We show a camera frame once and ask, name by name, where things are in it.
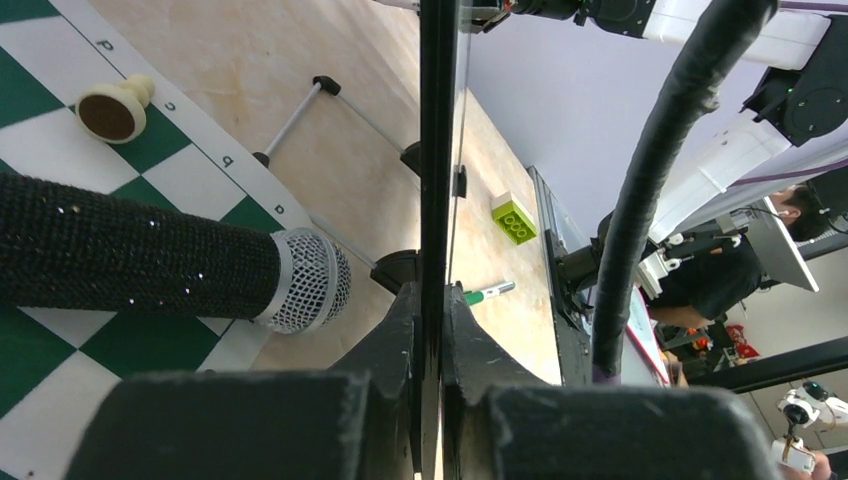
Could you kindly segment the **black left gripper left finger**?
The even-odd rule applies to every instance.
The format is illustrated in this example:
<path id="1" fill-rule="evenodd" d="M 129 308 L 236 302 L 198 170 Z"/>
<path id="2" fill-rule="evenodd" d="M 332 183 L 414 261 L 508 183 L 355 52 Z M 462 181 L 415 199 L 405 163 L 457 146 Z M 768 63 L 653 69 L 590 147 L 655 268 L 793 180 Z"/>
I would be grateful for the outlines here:
<path id="1" fill-rule="evenodd" d="M 70 479 L 410 479 L 418 287 L 325 370 L 155 373 L 116 385 Z"/>

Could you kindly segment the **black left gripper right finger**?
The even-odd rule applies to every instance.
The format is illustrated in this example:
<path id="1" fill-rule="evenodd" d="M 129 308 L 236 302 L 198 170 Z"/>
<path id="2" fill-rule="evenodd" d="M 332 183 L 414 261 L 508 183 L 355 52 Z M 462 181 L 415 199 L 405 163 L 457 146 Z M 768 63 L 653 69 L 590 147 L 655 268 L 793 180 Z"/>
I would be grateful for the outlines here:
<path id="1" fill-rule="evenodd" d="M 711 388 L 551 385 L 475 320 L 460 288 L 443 323 L 447 479 L 775 479 L 746 405 Z"/>

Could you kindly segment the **white whiteboard black frame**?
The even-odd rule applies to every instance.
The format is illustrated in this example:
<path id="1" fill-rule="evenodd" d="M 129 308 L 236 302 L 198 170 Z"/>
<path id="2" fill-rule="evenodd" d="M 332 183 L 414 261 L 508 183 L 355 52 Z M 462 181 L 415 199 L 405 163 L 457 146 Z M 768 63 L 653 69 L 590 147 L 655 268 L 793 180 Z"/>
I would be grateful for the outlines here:
<path id="1" fill-rule="evenodd" d="M 292 129 L 272 157 L 272 173 L 303 206 L 307 225 L 349 254 L 354 291 L 328 327 L 270 337 L 255 368 L 325 368 L 360 345 L 391 301 L 367 278 L 363 257 L 395 247 L 419 249 L 424 345 L 434 351 L 448 318 L 451 174 L 464 110 L 456 97 L 465 23 L 458 3 L 429 1 L 418 19 L 371 1 L 286 1 L 281 14 L 264 14 L 262 22 L 262 138 L 281 124 L 309 76 L 328 71 L 383 129 L 419 137 L 422 171 L 409 174 L 391 160 L 379 136 L 339 100 L 318 101 Z"/>

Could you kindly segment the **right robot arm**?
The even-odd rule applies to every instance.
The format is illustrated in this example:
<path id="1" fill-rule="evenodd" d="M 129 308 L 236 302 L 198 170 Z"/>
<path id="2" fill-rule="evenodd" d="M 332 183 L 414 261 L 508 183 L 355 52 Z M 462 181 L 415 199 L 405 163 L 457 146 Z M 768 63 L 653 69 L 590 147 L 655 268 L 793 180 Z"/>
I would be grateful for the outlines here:
<path id="1" fill-rule="evenodd" d="M 713 1 L 673 64 L 633 153 L 600 260 L 593 364 L 617 373 L 626 310 L 661 188 L 683 140 L 729 70 L 777 11 L 774 1 Z"/>

